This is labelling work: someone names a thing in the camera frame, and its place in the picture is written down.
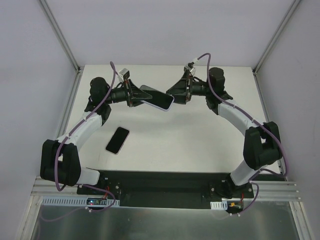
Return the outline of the lilac silicone phone case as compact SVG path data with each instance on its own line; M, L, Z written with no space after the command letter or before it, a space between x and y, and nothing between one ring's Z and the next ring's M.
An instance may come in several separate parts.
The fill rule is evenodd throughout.
M144 92L156 92L157 90L150 87L150 86L147 86L147 85L141 85L140 90L144 91Z

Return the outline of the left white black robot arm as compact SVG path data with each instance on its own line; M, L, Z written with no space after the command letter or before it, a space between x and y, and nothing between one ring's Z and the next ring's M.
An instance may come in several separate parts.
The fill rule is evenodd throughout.
M98 170L81 166L79 150L108 120L111 104L126 102L129 107L135 107L152 96L130 79L113 87L102 77L91 80L89 93L84 113L75 126L56 140L48 139L43 143L40 177L56 186L88 185L90 191L99 195L105 191L106 183L100 179Z

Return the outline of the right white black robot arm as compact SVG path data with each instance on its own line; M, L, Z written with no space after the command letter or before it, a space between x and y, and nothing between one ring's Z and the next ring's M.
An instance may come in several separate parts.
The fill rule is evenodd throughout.
M227 199L237 197L265 166L282 158L277 124L259 122L236 104L225 90L223 69L211 67L207 80L203 81L193 75L190 67L185 67L180 80L166 93L174 97L175 103L184 105L192 96L204 96L207 107L244 136L243 161L214 188L217 195Z

